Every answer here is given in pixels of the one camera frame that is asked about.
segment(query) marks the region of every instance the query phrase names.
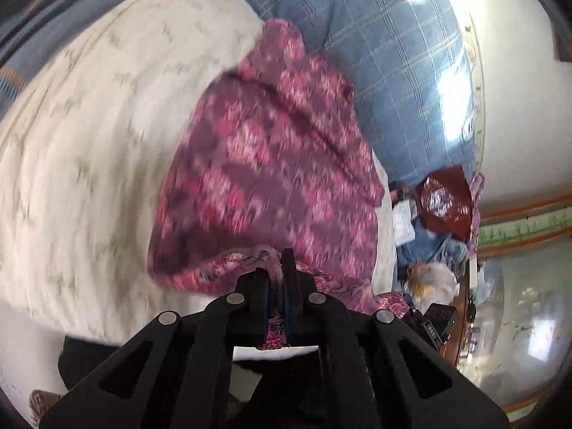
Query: bright light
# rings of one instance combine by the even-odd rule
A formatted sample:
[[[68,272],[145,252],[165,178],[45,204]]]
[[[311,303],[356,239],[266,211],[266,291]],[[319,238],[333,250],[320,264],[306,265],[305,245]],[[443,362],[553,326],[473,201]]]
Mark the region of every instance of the bright light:
[[[441,76],[437,84],[441,95],[445,139],[449,142],[457,142],[463,135],[463,125],[473,94],[469,76],[469,73],[455,73],[451,68]]]
[[[528,354],[540,361],[547,362],[552,337],[556,328],[555,320],[536,320],[533,322],[533,332],[528,343]]]

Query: wooden edge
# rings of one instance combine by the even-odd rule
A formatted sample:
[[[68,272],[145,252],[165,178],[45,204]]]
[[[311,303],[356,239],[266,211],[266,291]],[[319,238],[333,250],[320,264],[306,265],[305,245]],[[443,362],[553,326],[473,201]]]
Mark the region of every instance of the wooden edge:
[[[534,397],[519,401],[518,403],[516,403],[514,405],[510,405],[508,407],[501,405],[500,407],[502,408],[502,411],[504,411],[505,413],[507,413],[507,414],[512,413],[513,411],[521,410],[522,408],[526,408],[527,406],[529,406],[533,403],[536,403],[537,401],[539,401],[544,396],[545,393],[546,393],[546,391],[543,390],[539,394],[536,394]]]
[[[510,255],[511,253],[515,253],[519,250],[529,249],[537,245],[550,242],[551,240],[567,236],[572,236],[572,227],[565,227],[564,229],[555,230],[554,232],[544,236],[531,237],[515,242],[485,246],[480,249],[477,247],[477,255],[479,258],[492,258],[494,256]]]
[[[467,274],[465,274],[459,282],[459,295],[453,301],[453,306],[457,308],[457,323],[451,330],[451,337],[439,350],[441,357],[454,368],[459,363],[461,348],[467,332],[468,294],[468,279]]]
[[[506,211],[483,214],[480,219],[481,226],[488,226],[499,222],[523,219],[542,213],[556,211],[572,204],[572,194],[546,200],[540,203],[529,204]]]

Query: white bedsheet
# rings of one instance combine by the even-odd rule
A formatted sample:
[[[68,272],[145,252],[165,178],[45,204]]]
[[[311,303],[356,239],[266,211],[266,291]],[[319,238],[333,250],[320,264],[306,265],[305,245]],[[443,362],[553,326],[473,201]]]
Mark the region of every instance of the white bedsheet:
[[[38,74],[0,124],[0,296],[109,344],[205,308],[145,271],[156,200],[197,100],[261,28],[244,0],[127,0]]]

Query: brown leather bag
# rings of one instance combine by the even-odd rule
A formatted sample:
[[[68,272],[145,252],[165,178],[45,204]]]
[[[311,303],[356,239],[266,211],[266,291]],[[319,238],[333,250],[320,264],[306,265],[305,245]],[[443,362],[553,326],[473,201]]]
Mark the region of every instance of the brown leather bag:
[[[440,169],[417,187],[423,226],[438,234],[453,234],[468,242],[473,220],[473,199],[461,166]]]

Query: blue plaid pillow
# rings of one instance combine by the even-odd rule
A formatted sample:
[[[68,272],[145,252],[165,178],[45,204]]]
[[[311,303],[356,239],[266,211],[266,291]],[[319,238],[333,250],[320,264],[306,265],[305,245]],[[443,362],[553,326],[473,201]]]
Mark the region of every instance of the blue plaid pillow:
[[[470,67],[449,0],[247,0],[285,18],[353,80],[361,132],[390,181],[472,171]]]

